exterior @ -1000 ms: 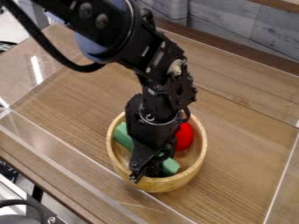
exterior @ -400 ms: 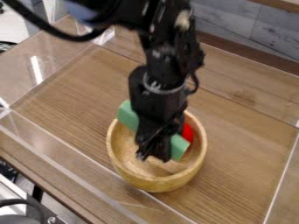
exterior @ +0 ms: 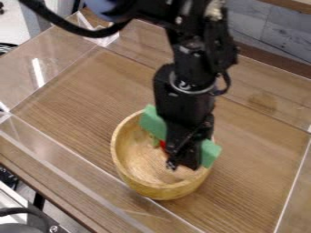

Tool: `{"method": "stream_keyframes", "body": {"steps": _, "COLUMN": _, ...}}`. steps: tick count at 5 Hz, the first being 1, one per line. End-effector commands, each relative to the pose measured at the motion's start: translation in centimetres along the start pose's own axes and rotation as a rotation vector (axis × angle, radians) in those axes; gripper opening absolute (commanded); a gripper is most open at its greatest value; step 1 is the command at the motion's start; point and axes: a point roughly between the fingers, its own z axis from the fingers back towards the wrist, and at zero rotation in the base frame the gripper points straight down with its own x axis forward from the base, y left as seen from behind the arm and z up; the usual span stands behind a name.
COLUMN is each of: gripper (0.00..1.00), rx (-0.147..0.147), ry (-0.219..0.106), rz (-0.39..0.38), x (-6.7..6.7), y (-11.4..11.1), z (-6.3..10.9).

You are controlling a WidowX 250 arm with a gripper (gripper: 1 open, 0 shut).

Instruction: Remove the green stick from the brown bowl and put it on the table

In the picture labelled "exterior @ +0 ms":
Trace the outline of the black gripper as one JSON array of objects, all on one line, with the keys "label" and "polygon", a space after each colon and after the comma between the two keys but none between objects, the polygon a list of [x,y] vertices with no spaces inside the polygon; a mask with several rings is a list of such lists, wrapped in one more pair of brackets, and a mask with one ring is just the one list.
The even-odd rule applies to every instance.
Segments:
[{"label": "black gripper", "polygon": [[201,143],[213,133],[215,97],[209,89],[180,88],[183,80],[173,64],[163,65],[155,73],[155,109],[167,124],[167,165],[172,170],[201,165]]}]

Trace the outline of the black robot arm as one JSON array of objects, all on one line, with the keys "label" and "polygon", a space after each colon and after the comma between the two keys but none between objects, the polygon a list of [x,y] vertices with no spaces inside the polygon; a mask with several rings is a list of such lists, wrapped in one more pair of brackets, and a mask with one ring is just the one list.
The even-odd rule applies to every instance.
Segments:
[{"label": "black robot arm", "polygon": [[144,109],[141,127],[168,155],[167,168],[193,170],[204,164],[205,143],[213,133],[215,97],[227,93],[216,80],[231,83],[237,47],[228,30],[225,0],[85,0],[88,9],[112,23],[88,30],[55,14],[39,0],[19,0],[49,23],[89,38],[120,32],[143,20],[165,30],[173,62],[155,72],[155,105]]}]

